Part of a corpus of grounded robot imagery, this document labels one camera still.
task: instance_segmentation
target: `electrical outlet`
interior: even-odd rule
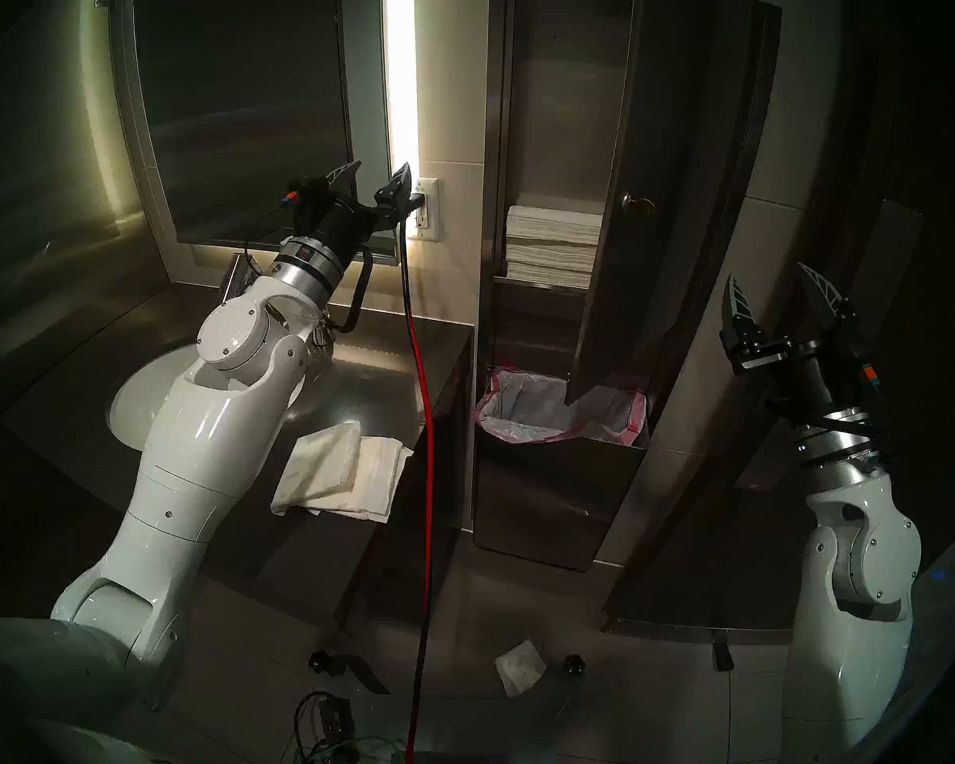
[[[415,191],[425,195],[425,203],[417,209],[417,240],[438,240],[439,231],[439,178],[419,177]]]

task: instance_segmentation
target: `pink trash bag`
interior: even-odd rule
[[[507,443],[594,438],[629,446],[641,434],[648,406],[638,391],[594,386],[572,405],[565,397],[565,380],[498,369],[474,420]]]

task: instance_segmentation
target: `stainless steel countertop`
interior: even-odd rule
[[[210,287],[173,284],[149,298],[43,375],[8,408],[4,424],[69,479],[124,511],[140,452],[110,432],[110,404],[136,370],[194,341],[215,306],[216,293]],[[342,308],[334,310],[338,319],[345,317]],[[473,329],[421,318],[415,318],[415,326],[437,400]],[[365,435],[414,446],[423,429],[420,399],[403,316],[362,312],[352,333],[338,334],[332,368],[305,385],[287,411],[263,476],[249,493],[263,489],[278,458],[285,466],[298,437],[339,422],[356,420]]]
[[[43,375],[6,411],[4,424],[54,468],[123,513],[141,454],[111,433],[110,404],[136,370],[194,342],[216,294],[209,287],[174,284],[149,298]],[[334,309],[342,320],[345,311]],[[472,327],[423,319],[415,319],[415,326],[433,401],[467,393],[470,386],[456,382],[461,374],[454,369],[468,351]],[[397,438],[410,447],[423,429],[402,315],[362,312],[356,329],[339,335],[333,359],[331,369],[305,384],[290,406],[259,476],[220,524],[201,566],[232,589],[320,626],[334,623],[332,614],[377,524],[300,509],[272,515],[269,502],[293,444],[347,420],[361,422],[365,435]]]

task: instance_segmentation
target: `door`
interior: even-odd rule
[[[655,370],[678,374],[721,267],[767,114],[779,24],[778,8],[754,0],[633,0],[571,400],[599,384],[662,396],[671,387]]]

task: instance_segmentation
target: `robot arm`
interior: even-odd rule
[[[771,405],[794,425],[817,528],[803,551],[782,696],[782,762],[836,761],[881,718],[912,630],[920,535],[895,508],[881,465],[885,433],[863,406],[877,390],[871,346],[847,298],[799,265],[821,338],[769,340],[729,277],[721,340],[736,374],[767,369]]]
[[[372,232],[400,223],[421,201],[409,200],[404,165],[376,194],[378,207],[361,205],[350,194],[358,166],[292,184],[284,202],[296,208],[303,234],[284,242],[269,275],[205,319],[199,358],[152,423],[113,544],[53,609],[52,619],[99,637],[152,706],[172,690],[183,607],[212,534],[259,473],[298,384],[329,360],[330,328],[340,329],[326,316],[330,295]],[[362,297],[355,295],[358,309]]]

